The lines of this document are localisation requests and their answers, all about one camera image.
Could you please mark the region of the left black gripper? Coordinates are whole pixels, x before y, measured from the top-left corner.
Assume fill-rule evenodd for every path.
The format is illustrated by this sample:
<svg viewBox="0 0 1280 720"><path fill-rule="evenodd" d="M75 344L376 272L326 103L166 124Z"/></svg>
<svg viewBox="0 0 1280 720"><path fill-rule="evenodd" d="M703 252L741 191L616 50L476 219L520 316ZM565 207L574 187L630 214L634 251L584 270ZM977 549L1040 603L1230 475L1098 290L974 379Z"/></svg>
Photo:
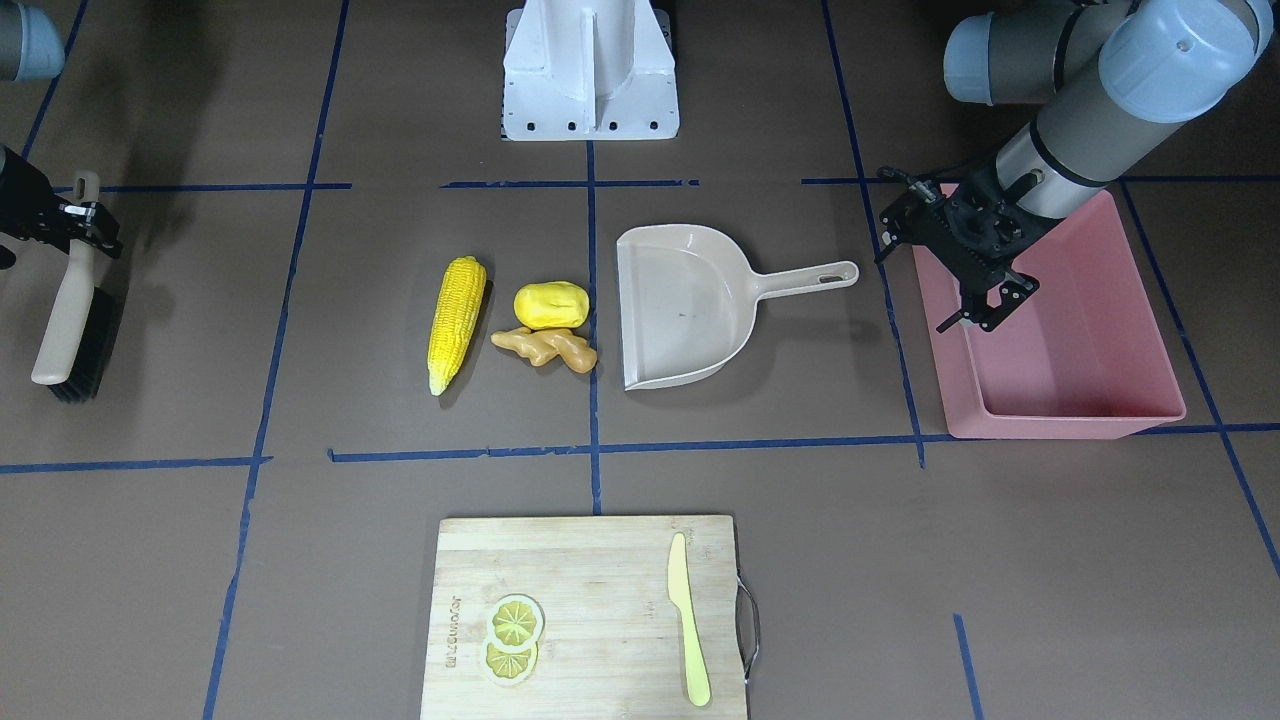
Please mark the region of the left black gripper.
<svg viewBox="0 0 1280 720"><path fill-rule="evenodd" d="M1041 288L1034 275L1012 264L1047 234L1047 219L1021 208L993 167L980 167L950 191L932 176L892 167L881 167L877 177L906 190L879 213L882 249L876 261L902 245L922 246L959 282L959 306L937 333L956 324L992 332Z"/></svg>

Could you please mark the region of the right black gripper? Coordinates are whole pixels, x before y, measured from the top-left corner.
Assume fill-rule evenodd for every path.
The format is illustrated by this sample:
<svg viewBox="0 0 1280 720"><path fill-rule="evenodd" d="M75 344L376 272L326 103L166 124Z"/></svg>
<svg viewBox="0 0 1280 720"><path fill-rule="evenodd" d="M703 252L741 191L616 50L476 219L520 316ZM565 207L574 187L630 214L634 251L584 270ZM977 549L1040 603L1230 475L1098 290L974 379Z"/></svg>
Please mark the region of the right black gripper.
<svg viewBox="0 0 1280 720"><path fill-rule="evenodd" d="M20 241L46 243L69 255L69 238L119 259L120 225L100 201L68 202L47 177L3 145L1 232Z"/></svg>

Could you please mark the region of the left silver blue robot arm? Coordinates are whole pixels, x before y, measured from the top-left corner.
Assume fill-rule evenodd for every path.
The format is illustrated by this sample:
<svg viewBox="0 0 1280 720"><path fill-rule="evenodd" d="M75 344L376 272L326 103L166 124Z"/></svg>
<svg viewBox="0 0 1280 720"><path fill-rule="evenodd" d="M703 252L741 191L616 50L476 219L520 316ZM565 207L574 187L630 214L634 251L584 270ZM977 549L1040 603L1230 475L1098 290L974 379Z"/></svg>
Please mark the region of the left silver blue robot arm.
<svg viewBox="0 0 1280 720"><path fill-rule="evenodd" d="M938 325L993 331L1038 288L1014 261L1245 78L1274 35L1271 1L1034 1L969 17L943 54L952 97L1034 104L954 190L882 167L904 192L879 215L879 258L927 249L957 282Z"/></svg>

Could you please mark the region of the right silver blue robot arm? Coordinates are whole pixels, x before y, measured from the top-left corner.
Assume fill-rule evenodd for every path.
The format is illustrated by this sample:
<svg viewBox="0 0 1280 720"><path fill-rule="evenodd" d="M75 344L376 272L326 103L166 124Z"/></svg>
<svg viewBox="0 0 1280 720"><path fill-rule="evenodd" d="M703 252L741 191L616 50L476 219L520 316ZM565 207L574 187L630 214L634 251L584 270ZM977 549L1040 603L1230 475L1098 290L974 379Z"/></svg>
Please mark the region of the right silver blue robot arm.
<svg viewBox="0 0 1280 720"><path fill-rule="evenodd" d="M1 76L4 82L52 79L65 53L49 15L23 3L1 3ZM69 254L87 243L115 260L123 254L119 222L100 202L100 178L84 170L76 196L56 193L49 178L6 145L1 158L1 232L19 241L50 245Z"/></svg>

